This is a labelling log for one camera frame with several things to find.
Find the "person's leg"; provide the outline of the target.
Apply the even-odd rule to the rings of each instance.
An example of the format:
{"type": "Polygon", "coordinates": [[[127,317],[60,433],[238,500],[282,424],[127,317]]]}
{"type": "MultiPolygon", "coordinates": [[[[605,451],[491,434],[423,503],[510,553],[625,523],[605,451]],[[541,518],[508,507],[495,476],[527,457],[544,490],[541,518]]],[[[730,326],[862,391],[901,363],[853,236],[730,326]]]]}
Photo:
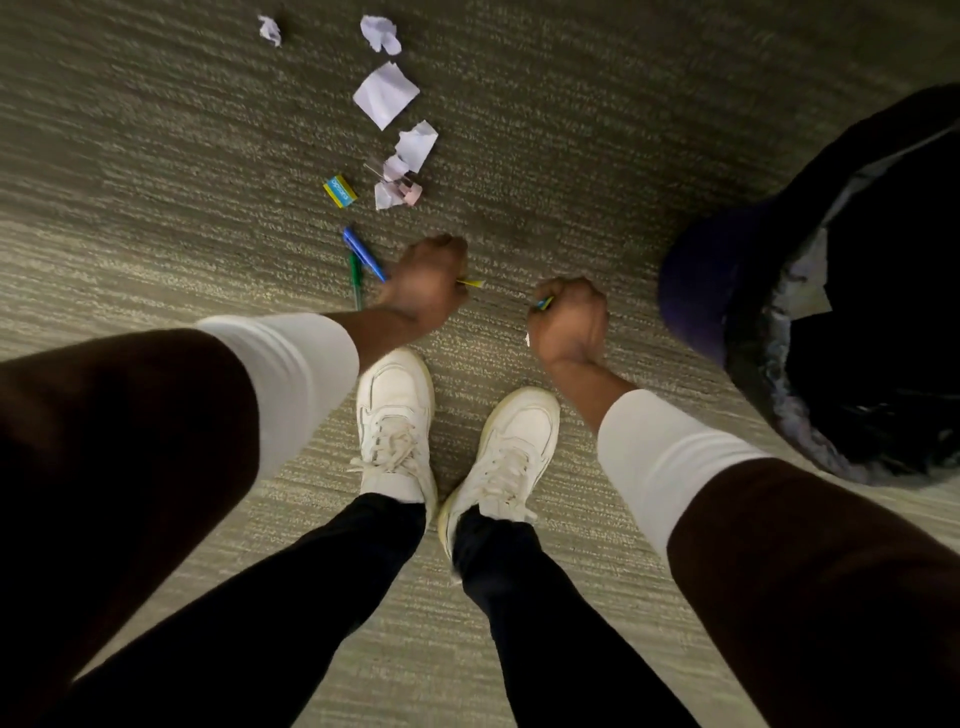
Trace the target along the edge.
{"type": "Polygon", "coordinates": [[[488,619],[518,728],[700,728],[544,552],[530,523],[470,507],[452,564],[488,619]]]}
{"type": "Polygon", "coordinates": [[[425,530],[425,504],[359,495],[85,674],[35,728],[290,728],[425,530]]]}

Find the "black bin liner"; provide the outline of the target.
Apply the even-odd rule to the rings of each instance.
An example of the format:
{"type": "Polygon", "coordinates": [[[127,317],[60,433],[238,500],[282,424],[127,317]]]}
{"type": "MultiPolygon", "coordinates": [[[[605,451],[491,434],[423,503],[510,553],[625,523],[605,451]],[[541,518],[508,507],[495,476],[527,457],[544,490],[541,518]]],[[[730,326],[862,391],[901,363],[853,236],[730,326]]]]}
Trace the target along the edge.
{"type": "Polygon", "coordinates": [[[960,117],[778,215],[727,316],[726,372],[839,479],[960,478],[960,117]]]}

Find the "person's white shoe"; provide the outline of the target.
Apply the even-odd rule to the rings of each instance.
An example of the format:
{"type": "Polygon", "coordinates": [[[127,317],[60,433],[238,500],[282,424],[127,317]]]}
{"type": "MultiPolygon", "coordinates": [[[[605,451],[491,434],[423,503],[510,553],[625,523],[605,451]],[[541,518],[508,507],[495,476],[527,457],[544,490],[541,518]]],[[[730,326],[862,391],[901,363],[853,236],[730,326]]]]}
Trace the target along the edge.
{"type": "Polygon", "coordinates": [[[527,507],[559,438],[561,407],[546,389],[527,386],[504,397],[486,419],[475,462],[438,513],[438,536],[453,558],[459,521],[471,508],[494,520],[533,524],[527,507]]]}
{"type": "Polygon", "coordinates": [[[350,462],[361,494],[421,504],[428,526],[439,503],[429,447],[435,405],[423,358],[406,346],[386,354],[358,380],[359,455],[350,462]]]}

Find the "person's right leg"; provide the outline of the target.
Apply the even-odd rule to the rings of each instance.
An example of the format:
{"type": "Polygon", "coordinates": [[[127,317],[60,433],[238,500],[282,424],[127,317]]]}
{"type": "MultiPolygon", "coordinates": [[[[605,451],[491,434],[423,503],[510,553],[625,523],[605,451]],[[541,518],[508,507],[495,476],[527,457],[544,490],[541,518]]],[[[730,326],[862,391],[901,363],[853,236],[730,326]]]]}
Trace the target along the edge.
{"type": "Polygon", "coordinates": [[[452,564],[488,619],[518,728],[700,728],[544,552],[530,523],[470,507],[452,564]]]}

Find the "dark round waste bin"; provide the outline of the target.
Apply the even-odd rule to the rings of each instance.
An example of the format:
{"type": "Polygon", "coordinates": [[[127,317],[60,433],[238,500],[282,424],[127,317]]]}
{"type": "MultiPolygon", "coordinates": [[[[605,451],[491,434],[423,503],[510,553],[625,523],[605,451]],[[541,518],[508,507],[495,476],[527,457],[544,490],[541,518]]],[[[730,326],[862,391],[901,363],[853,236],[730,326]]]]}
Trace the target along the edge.
{"type": "Polygon", "coordinates": [[[779,215],[788,221],[805,219],[820,200],[833,196],[836,182],[861,164],[942,130],[958,117],[960,81],[920,90],[846,129],[773,197],[690,225],[669,249],[658,277],[658,309],[667,329],[721,366],[738,389],[725,364],[727,321],[754,258],[772,239],[767,232],[771,220],[779,215]]]}

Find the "blue pen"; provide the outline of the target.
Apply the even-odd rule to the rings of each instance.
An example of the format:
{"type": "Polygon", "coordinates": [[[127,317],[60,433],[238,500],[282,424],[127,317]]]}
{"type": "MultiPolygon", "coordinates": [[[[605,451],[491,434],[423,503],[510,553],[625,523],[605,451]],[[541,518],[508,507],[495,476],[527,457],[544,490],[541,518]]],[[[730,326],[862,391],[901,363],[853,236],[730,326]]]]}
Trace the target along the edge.
{"type": "Polygon", "coordinates": [[[343,228],[342,239],[358,257],[363,266],[372,273],[379,282],[386,283],[388,281],[388,275],[382,269],[377,259],[349,226],[343,228]]]}

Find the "person's left hand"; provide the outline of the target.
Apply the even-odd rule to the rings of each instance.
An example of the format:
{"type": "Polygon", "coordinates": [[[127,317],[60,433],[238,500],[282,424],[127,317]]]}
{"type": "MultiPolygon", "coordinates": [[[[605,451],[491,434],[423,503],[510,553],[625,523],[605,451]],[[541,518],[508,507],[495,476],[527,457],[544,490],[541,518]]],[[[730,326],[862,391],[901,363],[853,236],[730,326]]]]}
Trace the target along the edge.
{"type": "Polygon", "coordinates": [[[418,269],[410,261],[409,246],[380,288],[378,310],[388,310],[402,321],[409,343],[437,331],[469,300],[467,286],[437,271],[418,269]]]}

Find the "person's left white shoe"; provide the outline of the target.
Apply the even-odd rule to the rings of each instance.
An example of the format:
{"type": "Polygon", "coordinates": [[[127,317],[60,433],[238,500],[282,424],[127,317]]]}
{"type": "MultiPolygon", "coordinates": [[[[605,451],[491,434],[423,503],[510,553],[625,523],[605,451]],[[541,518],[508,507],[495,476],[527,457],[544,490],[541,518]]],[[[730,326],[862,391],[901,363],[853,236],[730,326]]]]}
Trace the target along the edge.
{"type": "Polygon", "coordinates": [[[429,447],[435,405],[423,358],[406,346],[386,354],[358,380],[359,455],[350,462],[361,494],[421,504],[428,526],[439,503],[429,447]]]}

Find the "crumpled white paper ball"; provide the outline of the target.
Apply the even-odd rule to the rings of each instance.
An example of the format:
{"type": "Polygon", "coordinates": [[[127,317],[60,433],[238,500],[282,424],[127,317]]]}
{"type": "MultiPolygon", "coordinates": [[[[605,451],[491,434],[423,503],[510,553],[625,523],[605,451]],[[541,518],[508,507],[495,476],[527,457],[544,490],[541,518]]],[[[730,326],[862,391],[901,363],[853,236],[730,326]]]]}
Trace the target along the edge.
{"type": "Polygon", "coordinates": [[[389,18],[364,15],[360,22],[361,33],[376,53],[397,56],[402,53],[398,26],[389,18]]]}

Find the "person's right forearm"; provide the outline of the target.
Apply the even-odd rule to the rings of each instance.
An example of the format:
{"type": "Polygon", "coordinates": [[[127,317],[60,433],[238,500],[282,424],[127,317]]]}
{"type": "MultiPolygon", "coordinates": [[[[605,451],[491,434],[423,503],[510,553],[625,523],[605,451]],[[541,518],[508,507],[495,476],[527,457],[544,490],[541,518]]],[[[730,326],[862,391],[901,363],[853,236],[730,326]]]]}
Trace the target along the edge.
{"type": "Polygon", "coordinates": [[[547,371],[770,728],[960,728],[960,554],[597,364],[547,371]]]}

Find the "folded white paper piece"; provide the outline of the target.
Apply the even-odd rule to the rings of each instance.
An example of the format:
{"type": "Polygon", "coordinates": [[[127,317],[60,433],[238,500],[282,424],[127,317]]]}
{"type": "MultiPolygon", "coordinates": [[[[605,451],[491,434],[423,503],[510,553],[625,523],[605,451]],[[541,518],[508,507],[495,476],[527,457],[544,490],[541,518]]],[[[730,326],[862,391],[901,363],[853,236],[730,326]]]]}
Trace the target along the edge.
{"type": "Polygon", "coordinates": [[[428,121],[421,120],[409,130],[399,133],[394,154],[406,166],[408,172],[421,172],[426,160],[439,138],[438,130],[428,121]]]}

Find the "person's right hand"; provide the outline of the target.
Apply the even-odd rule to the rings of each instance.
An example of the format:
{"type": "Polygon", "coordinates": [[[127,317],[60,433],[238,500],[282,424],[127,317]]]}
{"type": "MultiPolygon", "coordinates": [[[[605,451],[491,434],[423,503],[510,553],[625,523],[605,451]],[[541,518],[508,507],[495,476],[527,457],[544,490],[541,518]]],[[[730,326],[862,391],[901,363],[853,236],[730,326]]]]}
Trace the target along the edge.
{"type": "Polygon", "coordinates": [[[608,306],[570,305],[545,311],[530,309],[527,334],[530,349],[552,372],[561,365],[604,362],[608,306]]]}

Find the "person's left forearm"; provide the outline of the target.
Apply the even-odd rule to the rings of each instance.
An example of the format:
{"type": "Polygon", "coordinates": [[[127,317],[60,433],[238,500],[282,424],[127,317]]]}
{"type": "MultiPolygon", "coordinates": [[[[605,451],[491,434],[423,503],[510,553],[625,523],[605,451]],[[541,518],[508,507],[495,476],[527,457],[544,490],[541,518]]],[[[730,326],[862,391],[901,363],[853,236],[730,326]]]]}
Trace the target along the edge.
{"type": "Polygon", "coordinates": [[[404,333],[220,316],[0,362],[0,728],[36,728],[404,333]]]}

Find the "person's right white shoe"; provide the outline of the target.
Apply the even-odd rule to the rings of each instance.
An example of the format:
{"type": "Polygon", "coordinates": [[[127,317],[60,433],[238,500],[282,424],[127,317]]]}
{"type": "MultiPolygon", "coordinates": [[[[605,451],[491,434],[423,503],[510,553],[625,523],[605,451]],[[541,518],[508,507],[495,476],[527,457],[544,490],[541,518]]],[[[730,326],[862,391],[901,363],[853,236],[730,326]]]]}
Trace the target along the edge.
{"type": "Polygon", "coordinates": [[[486,419],[475,462],[438,513],[438,536],[453,558],[459,521],[471,508],[494,520],[533,524],[527,507],[559,438],[561,407],[546,389],[527,386],[504,397],[486,419]]]}

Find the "person's left leg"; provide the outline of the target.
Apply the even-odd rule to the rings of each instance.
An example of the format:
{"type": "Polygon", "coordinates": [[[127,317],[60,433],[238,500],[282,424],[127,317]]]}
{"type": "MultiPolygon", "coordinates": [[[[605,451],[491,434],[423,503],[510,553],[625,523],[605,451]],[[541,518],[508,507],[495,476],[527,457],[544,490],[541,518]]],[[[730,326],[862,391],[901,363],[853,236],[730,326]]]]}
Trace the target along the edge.
{"type": "Polygon", "coordinates": [[[290,728],[425,530],[425,504],[359,495],[85,674],[35,728],[290,728]]]}

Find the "large flat white paper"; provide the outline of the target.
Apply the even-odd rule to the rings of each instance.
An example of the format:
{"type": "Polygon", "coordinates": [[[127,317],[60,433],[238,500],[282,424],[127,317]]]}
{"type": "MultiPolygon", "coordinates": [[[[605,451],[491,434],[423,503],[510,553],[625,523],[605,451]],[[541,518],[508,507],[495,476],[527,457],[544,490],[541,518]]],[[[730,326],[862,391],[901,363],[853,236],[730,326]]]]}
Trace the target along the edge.
{"type": "Polygon", "coordinates": [[[362,81],[352,99],[379,131],[385,131],[420,93],[401,67],[388,61],[362,81]]]}

